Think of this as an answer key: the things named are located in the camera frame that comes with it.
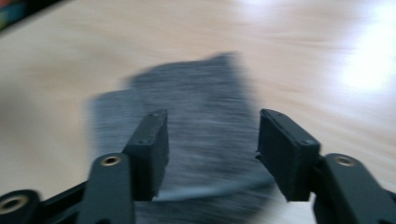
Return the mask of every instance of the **wooden surface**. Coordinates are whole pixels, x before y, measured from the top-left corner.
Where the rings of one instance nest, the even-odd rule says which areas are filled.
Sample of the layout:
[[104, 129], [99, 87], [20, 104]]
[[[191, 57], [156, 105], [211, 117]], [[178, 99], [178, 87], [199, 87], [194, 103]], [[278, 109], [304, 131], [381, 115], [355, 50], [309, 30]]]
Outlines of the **wooden surface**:
[[[0, 195], [84, 180], [85, 103], [161, 63], [235, 51], [257, 110], [289, 115], [324, 154], [396, 191], [395, 1], [71, 1], [0, 35]], [[274, 196], [252, 223], [314, 223]]]

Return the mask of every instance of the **black plastic part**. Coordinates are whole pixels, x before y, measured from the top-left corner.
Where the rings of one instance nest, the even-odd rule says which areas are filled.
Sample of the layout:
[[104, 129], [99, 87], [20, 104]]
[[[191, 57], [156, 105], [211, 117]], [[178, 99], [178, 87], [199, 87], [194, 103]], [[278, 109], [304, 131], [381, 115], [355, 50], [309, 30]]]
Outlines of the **black plastic part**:
[[[9, 210], [17, 204], [21, 207], [15, 211]], [[0, 197], [1, 224], [36, 224], [42, 221], [40, 198], [29, 189], [16, 190]]]
[[77, 224], [134, 223], [130, 160], [123, 153], [99, 157], [92, 165]]
[[288, 201], [308, 201], [320, 143], [284, 114], [262, 109], [257, 157]]
[[52, 219], [59, 215], [63, 215], [69, 208], [75, 206], [82, 201], [86, 182], [74, 186], [52, 198], [42, 202], [44, 219]]
[[131, 159], [136, 201], [151, 201], [163, 182], [169, 161], [166, 122], [166, 110], [146, 115], [123, 150]]
[[359, 161], [342, 154], [329, 154], [321, 171], [325, 177], [323, 186], [332, 199], [339, 223], [396, 223], [396, 205], [391, 195]]

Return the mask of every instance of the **metal screw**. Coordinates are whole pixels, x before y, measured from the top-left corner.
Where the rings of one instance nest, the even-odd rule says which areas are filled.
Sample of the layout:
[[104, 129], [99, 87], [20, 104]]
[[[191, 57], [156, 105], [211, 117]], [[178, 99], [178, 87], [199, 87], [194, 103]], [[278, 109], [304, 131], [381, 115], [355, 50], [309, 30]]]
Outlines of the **metal screw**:
[[0, 215], [8, 214], [24, 207], [29, 198], [25, 195], [15, 195], [0, 202]]

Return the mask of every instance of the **table surface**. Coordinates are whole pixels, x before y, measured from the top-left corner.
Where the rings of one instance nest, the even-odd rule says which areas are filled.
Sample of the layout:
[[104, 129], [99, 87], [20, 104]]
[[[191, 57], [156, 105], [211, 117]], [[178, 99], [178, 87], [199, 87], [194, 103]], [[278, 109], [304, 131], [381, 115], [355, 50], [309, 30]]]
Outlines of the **table surface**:
[[[235, 51], [259, 110], [289, 115], [322, 153], [396, 191], [396, 2], [80, 0], [0, 35], [0, 195], [83, 181], [85, 103], [162, 63]], [[279, 193], [251, 223], [315, 223]]]

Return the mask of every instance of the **fabric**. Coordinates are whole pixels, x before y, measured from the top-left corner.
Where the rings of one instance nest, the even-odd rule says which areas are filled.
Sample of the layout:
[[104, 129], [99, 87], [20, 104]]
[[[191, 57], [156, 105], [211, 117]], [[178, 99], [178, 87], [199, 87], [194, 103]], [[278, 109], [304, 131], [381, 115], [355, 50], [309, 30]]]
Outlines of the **fabric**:
[[[137, 223], [245, 223], [266, 201], [273, 181], [267, 181], [271, 177], [254, 159], [259, 130], [254, 118], [259, 111], [252, 111], [233, 60], [233, 54], [221, 54], [156, 66], [132, 77], [128, 90], [93, 99], [96, 157], [121, 151], [145, 113], [168, 110], [170, 161], [159, 200], [170, 191], [196, 193], [247, 173], [258, 174], [243, 180], [256, 182], [254, 188], [232, 194], [136, 202]], [[258, 179], [265, 181], [257, 186]]]

